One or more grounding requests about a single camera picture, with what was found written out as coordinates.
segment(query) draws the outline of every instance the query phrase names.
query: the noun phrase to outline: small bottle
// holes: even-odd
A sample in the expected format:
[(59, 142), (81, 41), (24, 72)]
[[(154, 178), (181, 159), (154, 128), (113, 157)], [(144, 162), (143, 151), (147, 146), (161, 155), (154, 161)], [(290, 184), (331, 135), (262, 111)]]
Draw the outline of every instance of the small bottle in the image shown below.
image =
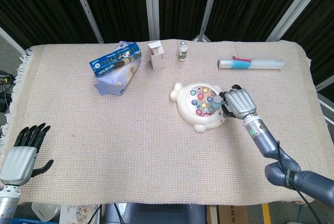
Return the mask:
[(180, 53), (178, 55), (178, 60), (179, 61), (185, 61), (186, 60), (187, 51), (188, 51), (187, 43), (182, 41), (181, 44), (180, 44)]

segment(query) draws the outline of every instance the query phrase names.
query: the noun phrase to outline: white box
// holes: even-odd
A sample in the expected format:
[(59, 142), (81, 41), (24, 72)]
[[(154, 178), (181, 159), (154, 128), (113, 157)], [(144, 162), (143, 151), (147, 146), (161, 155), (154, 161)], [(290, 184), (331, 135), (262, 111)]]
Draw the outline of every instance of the white box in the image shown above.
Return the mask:
[(156, 41), (147, 45), (148, 52), (150, 53), (151, 64), (153, 70), (157, 70), (166, 66), (165, 60), (163, 59), (164, 49), (162, 48), (161, 42)]

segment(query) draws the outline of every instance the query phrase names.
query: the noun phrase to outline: plastic tube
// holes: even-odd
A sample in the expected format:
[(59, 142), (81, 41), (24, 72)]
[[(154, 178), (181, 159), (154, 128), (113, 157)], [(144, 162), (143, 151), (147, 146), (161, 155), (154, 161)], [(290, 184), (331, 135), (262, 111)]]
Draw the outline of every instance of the plastic tube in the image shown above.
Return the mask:
[(220, 59), (218, 68), (227, 69), (282, 69), (284, 60), (249, 60)]

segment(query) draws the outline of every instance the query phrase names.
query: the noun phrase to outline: blue box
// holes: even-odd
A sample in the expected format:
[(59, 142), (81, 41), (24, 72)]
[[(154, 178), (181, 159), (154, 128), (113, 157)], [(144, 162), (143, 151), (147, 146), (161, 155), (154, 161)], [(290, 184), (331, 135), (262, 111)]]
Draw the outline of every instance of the blue box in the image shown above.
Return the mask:
[(121, 68), (138, 58), (141, 58), (141, 50), (137, 43), (132, 43), (115, 52), (97, 58), (96, 60), (89, 62), (89, 64), (93, 69), (95, 76), (100, 77)]

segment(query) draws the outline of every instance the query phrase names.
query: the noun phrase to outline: black wire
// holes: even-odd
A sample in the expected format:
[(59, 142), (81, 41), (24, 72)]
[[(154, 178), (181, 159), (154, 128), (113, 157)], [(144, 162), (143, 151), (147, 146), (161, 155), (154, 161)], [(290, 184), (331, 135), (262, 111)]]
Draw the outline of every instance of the black wire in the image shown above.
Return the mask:
[(114, 206), (115, 206), (115, 208), (116, 208), (116, 212), (117, 212), (118, 218), (120, 219), (120, 223), (121, 223), (121, 224), (125, 224), (125, 222), (124, 222), (124, 220), (123, 220), (123, 218), (122, 218), (122, 215), (121, 215), (121, 213), (120, 213), (120, 210), (118, 209), (116, 203), (114, 203)]
[(92, 217), (90, 217), (89, 222), (87, 224), (90, 224), (92, 222), (92, 220), (93, 220), (94, 216), (96, 215), (96, 213), (98, 211), (101, 211), (101, 209), (102, 209), (102, 204), (95, 210), (94, 214), (92, 215)]
[[(283, 169), (283, 172), (286, 173), (287, 170), (285, 169), (283, 162), (282, 162), (282, 157), (281, 157), (281, 150), (280, 150), (280, 142), (277, 142), (277, 153), (278, 153), (278, 159), (279, 162), (281, 164), (281, 167)], [(318, 223), (321, 224), (321, 220), (319, 219), (319, 216), (317, 215), (317, 213), (314, 211), (314, 208), (310, 205), (310, 203), (307, 201), (307, 199), (305, 199), (304, 195), (302, 195), (301, 191), (299, 191), (299, 189), (296, 187), (296, 185), (293, 183), (293, 181), (291, 182), (292, 187), (297, 191), (297, 193), (299, 194), (299, 196), (303, 199), (303, 201), (307, 204), (307, 206), (309, 207), (309, 209), (312, 211), (314, 217), (317, 219)]]

